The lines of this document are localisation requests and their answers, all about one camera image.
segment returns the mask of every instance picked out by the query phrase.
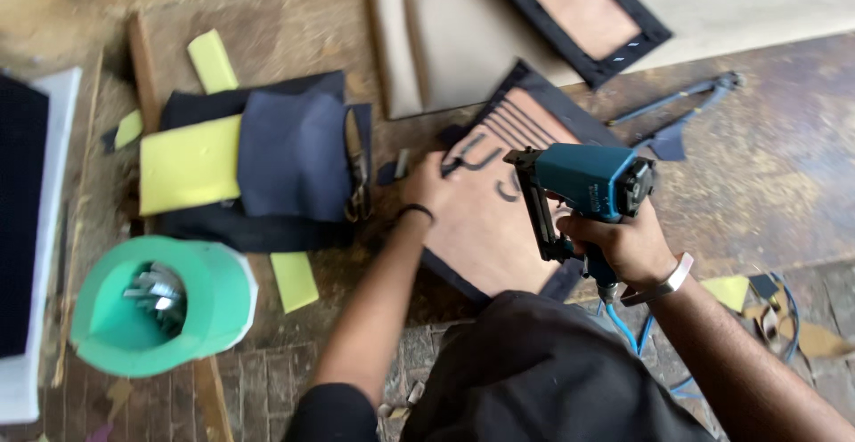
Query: hand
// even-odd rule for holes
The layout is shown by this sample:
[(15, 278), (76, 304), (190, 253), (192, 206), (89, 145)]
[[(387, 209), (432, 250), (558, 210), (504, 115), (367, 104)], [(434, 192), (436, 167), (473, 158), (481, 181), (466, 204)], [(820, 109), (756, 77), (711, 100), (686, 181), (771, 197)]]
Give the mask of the hand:
[(641, 204), (636, 218), (625, 216), (621, 223), (594, 221), (573, 212), (556, 225), (573, 241), (577, 255), (585, 253), (588, 242), (599, 246), (617, 278), (638, 292), (665, 282), (677, 268), (650, 199)]
[(444, 153), (434, 151), (428, 153), (415, 172), (407, 179), (407, 185), (403, 186), (403, 203), (418, 203), (431, 211), (434, 216), (454, 195), (454, 185), (458, 179), (457, 173), (452, 173), (447, 178), (440, 174), (440, 164)]

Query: pneumatic staple gun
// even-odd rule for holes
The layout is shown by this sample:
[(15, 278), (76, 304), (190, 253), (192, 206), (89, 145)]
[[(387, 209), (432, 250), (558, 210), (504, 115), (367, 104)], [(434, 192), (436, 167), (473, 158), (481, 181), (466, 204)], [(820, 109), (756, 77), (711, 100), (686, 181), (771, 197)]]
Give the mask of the pneumatic staple gun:
[(578, 256), (565, 235), (556, 236), (546, 192), (586, 218), (617, 223), (624, 215), (634, 217), (653, 193), (654, 162), (632, 149), (571, 143), (555, 143), (546, 150), (511, 150), (504, 160), (517, 169), (540, 257), (561, 263), (583, 260), (584, 276), (593, 276), (600, 298), (612, 303), (617, 291), (614, 270), (596, 245), (590, 243), (585, 255)]

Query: person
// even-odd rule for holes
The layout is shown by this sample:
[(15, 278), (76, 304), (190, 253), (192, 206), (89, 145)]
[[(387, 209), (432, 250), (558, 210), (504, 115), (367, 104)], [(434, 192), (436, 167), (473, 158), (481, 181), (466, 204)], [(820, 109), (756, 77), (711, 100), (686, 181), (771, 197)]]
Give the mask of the person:
[[(429, 154), (407, 181), (403, 202), (424, 209), (401, 214), (359, 283), (286, 441), (377, 440), (375, 408), (398, 350), (422, 242), (454, 190), (453, 175), (440, 177), (441, 159)], [(619, 224), (572, 215), (558, 228), (578, 251), (586, 243), (601, 247), (620, 280), (639, 292), (677, 266), (649, 201)], [(648, 305), (732, 439), (855, 440), (855, 428), (691, 276)], [(440, 351), (402, 439), (711, 440), (602, 320), (531, 293), (496, 296)]]

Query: beige upholstered seat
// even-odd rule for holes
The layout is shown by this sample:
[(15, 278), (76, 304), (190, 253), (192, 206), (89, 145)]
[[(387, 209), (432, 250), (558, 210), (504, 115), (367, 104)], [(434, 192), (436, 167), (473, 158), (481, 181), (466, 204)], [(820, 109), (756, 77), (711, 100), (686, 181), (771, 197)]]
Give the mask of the beige upholstered seat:
[[(855, 0), (641, 1), (675, 36), (630, 71), (855, 30)], [(390, 119), (485, 101), (516, 57), (582, 80), (507, 0), (373, 2)]]

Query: black wristband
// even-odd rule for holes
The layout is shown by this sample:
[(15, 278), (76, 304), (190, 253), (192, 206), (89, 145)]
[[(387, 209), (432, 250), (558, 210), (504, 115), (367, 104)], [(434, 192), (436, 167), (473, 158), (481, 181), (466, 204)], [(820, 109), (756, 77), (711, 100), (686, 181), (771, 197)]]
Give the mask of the black wristband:
[(430, 210), (428, 210), (428, 207), (425, 207), (424, 205), (419, 205), (418, 203), (408, 203), (404, 205), (404, 207), (398, 211), (398, 216), (395, 217), (395, 219), (400, 219), (403, 214), (409, 212), (410, 210), (418, 210), (422, 212), (422, 214), (429, 216), (431, 225), (433, 225), (433, 222), (436, 221), (436, 219), (433, 217), (433, 214), (430, 212)]

